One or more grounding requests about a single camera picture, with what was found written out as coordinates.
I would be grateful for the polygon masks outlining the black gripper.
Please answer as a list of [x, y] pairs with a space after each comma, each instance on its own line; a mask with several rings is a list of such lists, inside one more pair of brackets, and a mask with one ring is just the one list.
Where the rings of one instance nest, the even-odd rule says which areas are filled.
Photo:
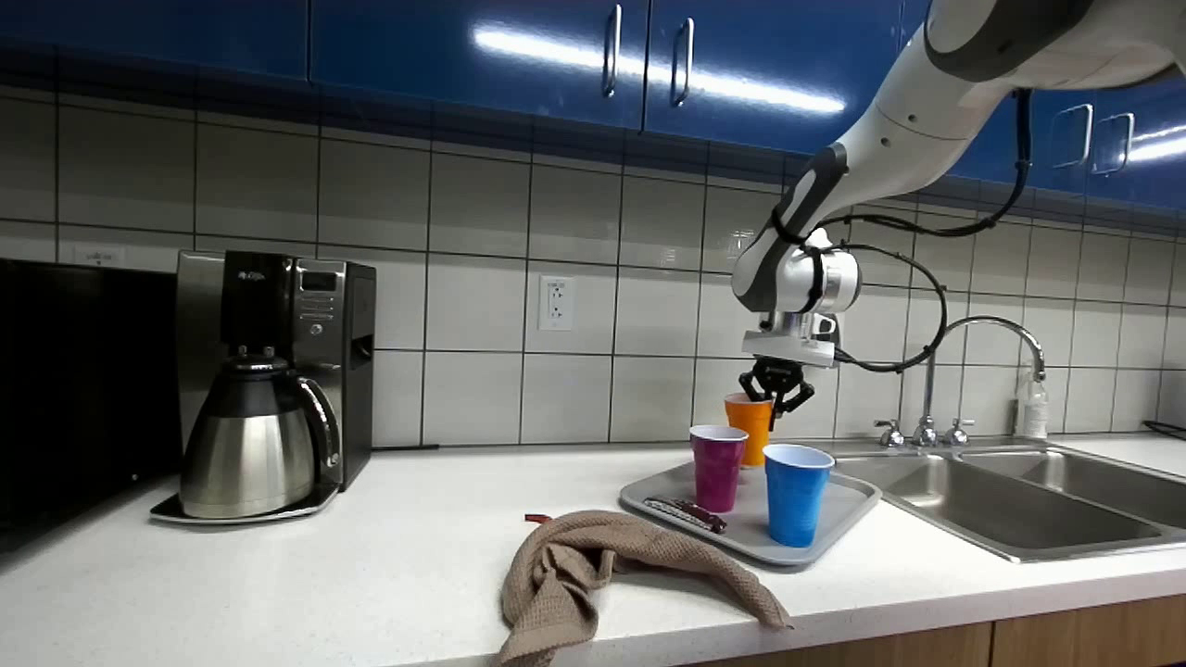
[[747, 399], [772, 399], [772, 422], [768, 425], [779, 430], [779, 422], [785, 414], [792, 414], [804, 399], [815, 396], [815, 385], [804, 378], [802, 365], [758, 356], [740, 373], [740, 394]]

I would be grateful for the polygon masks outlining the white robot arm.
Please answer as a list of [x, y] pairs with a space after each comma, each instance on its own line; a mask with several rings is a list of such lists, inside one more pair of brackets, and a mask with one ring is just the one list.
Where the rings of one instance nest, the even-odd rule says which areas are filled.
[[730, 288], [758, 319], [743, 334], [740, 394], [785, 414], [815, 396], [808, 366], [847, 365], [839, 314], [861, 297], [861, 263], [826, 223], [935, 184], [1004, 97], [1016, 100], [1010, 194], [1024, 194], [1035, 88], [1118, 88], [1168, 67], [1186, 67], [1181, 0], [935, 0], [867, 112], [732, 260]]

